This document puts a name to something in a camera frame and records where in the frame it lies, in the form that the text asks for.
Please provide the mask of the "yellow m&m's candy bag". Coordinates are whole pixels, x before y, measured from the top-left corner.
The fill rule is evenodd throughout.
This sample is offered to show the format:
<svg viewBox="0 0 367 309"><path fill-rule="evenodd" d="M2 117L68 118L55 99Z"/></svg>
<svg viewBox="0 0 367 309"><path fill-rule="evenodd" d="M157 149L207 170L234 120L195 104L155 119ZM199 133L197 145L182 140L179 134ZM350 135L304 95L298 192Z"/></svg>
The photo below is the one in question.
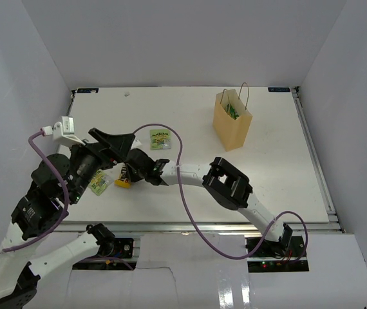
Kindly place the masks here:
<svg viewBox="0 0 367 309"><path fill-rule="evenodd" d="M131 177L127 165L124 164L121 169L118 178L114 181L115 186L129 189L131 187Z"/></svg>

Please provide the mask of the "green snack packet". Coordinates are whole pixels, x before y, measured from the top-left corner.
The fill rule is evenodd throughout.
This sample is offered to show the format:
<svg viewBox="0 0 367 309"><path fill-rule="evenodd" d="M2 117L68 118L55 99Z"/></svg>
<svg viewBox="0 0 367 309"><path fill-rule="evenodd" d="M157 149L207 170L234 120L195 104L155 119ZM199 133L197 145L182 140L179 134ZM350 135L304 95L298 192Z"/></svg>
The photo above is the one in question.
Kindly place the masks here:
<svg viewBox="0 0 367 309"><path fill-rule="evenodd" d="M166 150L171 148L171 132L169 129L151 129L149 136L151 150Z"/></svg>
<svg viewBox="0 0 367 309"><path fill-rule="evenodd" d="M100 196L111 184L113 183L112 177L106 174L104 171L98 170L91 179L88 187L92 193Z"/></svg>

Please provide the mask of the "brown paper bag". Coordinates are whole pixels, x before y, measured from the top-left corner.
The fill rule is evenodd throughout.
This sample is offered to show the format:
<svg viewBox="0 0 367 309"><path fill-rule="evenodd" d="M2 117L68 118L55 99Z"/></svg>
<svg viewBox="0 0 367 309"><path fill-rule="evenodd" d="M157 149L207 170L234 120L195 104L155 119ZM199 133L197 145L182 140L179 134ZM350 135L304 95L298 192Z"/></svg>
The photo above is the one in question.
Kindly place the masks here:
<svg viewBox="0 0 367 309"><path fill-rule="evenodd" d="M249 132L252 114L248 111L250 89L244 82L239 91L236 89L223 89L216 95L212 126L226 151L243 147ZM232 104L239 114L234 120L224 110Z"/></svg>

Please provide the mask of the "green yellow chip bag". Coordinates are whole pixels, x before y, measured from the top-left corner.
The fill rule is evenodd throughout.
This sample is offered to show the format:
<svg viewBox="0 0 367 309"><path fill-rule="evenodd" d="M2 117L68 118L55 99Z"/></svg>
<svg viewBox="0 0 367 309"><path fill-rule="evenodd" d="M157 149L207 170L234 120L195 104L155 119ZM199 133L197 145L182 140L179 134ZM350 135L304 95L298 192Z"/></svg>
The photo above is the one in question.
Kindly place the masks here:
<svg viewBox="0 0 367 309"><path fill-rule="evenodd" d="M225 107L224 107L225 112L234 120L236 120L239 117L238 112L236 111L236 109L234 108L234 106L230 103L228 103Z"/></svg>

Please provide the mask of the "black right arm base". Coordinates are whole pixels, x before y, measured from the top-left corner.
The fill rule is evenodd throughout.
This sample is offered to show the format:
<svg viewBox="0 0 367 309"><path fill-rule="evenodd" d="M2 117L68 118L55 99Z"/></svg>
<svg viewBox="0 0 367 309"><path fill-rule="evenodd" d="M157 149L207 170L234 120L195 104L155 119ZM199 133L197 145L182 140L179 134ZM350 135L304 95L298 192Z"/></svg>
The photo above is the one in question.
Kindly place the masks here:
<svg viewBox="0 0 367 309"><path fill-rule="evenodd" d="M268 243L264 242L260 248L247 259L250 274L308 272L310 270L306 254L297 261L294 260L304 249L304 239L293 236L290 246L285 253L275 253Z"/></svg>

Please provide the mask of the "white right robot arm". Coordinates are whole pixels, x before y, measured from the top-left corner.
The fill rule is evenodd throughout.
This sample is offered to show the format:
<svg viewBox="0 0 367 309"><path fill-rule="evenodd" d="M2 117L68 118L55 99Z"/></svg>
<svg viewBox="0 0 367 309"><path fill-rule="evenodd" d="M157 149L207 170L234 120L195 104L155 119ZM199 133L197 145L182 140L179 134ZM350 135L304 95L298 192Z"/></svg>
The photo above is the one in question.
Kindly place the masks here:
<svg viewBox="0 0 367 309"><path fill-rule="evenodd" d="M223 208L239 212L260 232L266 232L264 242L273 255L284 256L292 248L290 226L276 219L258 200L249 178L222 157L210 164L178 164L168 159L153 160L142 150L132 149L126 166L132 182L203 187Z"/></svg>

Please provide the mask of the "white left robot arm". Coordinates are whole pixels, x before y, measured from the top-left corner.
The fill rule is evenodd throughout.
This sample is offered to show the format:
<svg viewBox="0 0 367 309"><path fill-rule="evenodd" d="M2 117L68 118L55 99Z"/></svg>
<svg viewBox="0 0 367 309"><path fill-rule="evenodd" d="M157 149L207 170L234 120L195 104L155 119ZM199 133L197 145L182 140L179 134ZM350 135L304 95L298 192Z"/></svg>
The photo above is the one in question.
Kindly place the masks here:
<svg viewBox="0 0 367 309"><path fill-rule="evenodd" d="M32 183L12 212L0 245L0 308L22 308L46 280L81 261L121 260L127 257L124 241L103 224L88 225L72 242L36 257L35 252L68 215L99 171L124 163L134 134L110 135L90 129L94 142L77 138L61 123L44 127L41 136L52 136L70 155L42 155L32 172Z"/></svg>

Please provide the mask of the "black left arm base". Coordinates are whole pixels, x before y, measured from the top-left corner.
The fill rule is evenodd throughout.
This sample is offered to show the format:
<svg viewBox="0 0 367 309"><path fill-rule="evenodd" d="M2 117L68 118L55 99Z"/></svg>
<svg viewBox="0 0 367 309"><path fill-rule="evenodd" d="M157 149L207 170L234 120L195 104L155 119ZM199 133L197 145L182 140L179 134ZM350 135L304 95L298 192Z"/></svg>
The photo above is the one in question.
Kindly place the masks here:
<svg viewBox="0 0 367 309"><path fill-rule="evenodd" d="M134 244L133 238L116 238L112 242L101 245L95 255L87 257L84 260L94 261L112 258L129 259L133 257Z"/></svg>

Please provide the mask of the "left blue table label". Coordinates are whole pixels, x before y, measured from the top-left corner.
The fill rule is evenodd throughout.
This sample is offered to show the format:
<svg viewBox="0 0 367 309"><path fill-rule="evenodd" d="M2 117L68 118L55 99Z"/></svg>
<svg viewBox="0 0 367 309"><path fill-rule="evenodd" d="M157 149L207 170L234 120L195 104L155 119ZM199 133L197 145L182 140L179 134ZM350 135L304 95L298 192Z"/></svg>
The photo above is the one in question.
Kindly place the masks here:
<svg viewBox="0 0 367 309"><path fill-rule="evenodd" d="M98 93L98 88L78 88L76 93Z"/></svg>

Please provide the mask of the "blue table label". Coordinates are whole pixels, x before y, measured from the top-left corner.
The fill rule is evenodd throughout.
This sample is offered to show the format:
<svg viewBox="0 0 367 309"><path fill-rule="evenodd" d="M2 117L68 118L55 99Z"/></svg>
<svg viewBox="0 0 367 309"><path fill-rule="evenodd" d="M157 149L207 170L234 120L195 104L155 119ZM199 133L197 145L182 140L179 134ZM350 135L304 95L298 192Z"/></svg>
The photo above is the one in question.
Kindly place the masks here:
<svg viewBox="0 0 367 309"><path fill-rule="evenodd" d="M268 91L271 93L290 93L288 87L268 87Z"/></svg>
<svg viewBox="0 0 367 309"><path fill-rule="evenodd" d="M98 88L78 88L76 93L98 93Z"/></svg>

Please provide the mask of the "right blue table label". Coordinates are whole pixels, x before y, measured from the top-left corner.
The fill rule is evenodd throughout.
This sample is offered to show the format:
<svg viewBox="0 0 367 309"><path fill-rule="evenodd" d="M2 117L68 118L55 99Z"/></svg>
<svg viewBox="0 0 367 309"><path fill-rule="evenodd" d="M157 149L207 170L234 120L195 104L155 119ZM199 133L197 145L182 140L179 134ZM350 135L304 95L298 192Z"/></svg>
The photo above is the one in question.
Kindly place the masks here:
<svg viewBox="0 0 367 309"><path fill-rule="evenodd" d="M271 93L290 93L288 87L268 87L268 91Z"/></svg>

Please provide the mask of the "aluminium front rail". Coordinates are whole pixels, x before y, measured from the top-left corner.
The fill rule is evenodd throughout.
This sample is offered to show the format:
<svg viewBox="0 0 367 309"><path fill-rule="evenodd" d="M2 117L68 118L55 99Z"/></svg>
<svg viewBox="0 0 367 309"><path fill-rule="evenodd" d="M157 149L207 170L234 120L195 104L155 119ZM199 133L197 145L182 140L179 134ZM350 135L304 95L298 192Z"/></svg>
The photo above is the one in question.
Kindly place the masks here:
<svg viewBox="0 0 367 309"><path fill-rule="evenodd" d="M57 232L82 232L86 230L88 223L63 223L56 228ZM195 228L190 223L104 223L113 232L192 232ZM307 223L309 232L339 232L338 222L332 223ZM246 223L233 224L198 224L202 232L258 232L258 229Z"/></svg>

